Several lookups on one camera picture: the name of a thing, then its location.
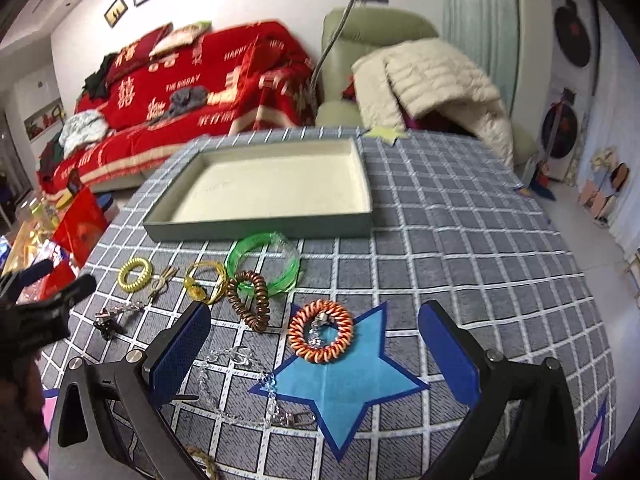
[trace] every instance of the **blue star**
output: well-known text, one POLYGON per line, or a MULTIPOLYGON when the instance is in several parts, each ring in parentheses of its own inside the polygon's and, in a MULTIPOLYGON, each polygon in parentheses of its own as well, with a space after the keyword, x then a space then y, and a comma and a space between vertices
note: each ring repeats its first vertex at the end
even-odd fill
MULTIPOLYGON (((354 339, 338 360, 316 365, 292 356, 274 375, 278 399, 307 404, 335 457, 340 460, 367 408, 401 399, 428 386, 385 355, 386 303, 354 320, 354 339)), ((327 328, 326 341, 337 330, 327 328)), ((249 390, 266 396, 260 384, 249 390)))

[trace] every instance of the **blue gripper pad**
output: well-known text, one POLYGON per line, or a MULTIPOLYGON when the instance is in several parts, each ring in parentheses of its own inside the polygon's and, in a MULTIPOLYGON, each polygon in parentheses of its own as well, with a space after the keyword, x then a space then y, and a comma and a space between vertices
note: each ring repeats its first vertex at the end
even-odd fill
POLYGON ((460 329, 448 316, 441 319, 427 302, 418 311, 418 330, 453 396, 472 408, 480 399, 480 376, 478 368, 453 333, 460 329))
MULTIPOLYGON (((176 321, 176 324, 181 324, 182 327, 167 343, 164 352, 149 370, 149 397, 151 404, 157 410, 173 400, 182 380, 186 377, 209 335, 211 329, 209 308, 204 303, 196 305, 191 312, 188 308, 176 321), (185 315, 188 316, 188 319, 183 321, 182 318, 185 315)), ((162 332, 151 342, 147 351, 151 349, 156 340, 162 338, 162 332)))

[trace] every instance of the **star-shaped sticker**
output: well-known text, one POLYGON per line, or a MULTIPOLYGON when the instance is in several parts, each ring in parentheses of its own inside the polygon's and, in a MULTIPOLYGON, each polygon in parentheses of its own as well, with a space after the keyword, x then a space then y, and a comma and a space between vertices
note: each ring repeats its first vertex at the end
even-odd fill
POLYGON ((373 139, 382 139, 385 144, 393 146, 396 139, 408 139, 409 136, 399 130, 393 128, 385 128, 384 126, 375 126, 370 129, 363 137, 371 137, 373 139))
POLYGON ((604 416, 606 411, 607 399, 605 398, 596 417, 596 422, 591 428, 587 440, 584 441, 584 446, 580 453, 580 480, 592 480, 602 470, 598 464, 598 453, 604 436, 604 416))
MULTIPOLYGON (((383 303, 354 320, 353 342, 339 359, 317 365, 292 356, 274 370, 278 399, 309 406, 338 460, 344 456, 369 406, 401 399, 428 387, 385 355, 385 327, 383 303)), ((336 334, 337 330, 329 327, 323 333, 324 340, 331 341, 336 334)), ((267 395, 260 384, 249 391, 267 395)))

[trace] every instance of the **floor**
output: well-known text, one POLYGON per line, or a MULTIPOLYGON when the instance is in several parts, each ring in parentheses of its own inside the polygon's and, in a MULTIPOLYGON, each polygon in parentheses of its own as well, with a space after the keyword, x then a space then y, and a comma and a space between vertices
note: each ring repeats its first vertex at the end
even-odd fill
POLYGON ((616 370, 616 442, 620 443, 640 406, 640 309, 638 288, 624 273, 622 249, 577 202, 578 191, 552 184, 557 201, 537 198, 584 271, 607 329, 616 370))

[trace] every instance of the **red bag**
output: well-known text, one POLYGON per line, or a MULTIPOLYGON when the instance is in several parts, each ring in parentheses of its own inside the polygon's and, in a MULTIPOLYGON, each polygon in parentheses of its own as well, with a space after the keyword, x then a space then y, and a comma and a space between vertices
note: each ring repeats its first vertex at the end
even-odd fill
POLYGON ((84 267, 108 223, 94 194, 83 188, 66 212, 52 240, 72 253, 78 267, 84 267))
POLYGON ((73 282, 75 278, 76 275, 69 267, 69 263, 60 262, 50 274, 43 278, 38 299, 42 301, 51 298, 56 292, 73 282))

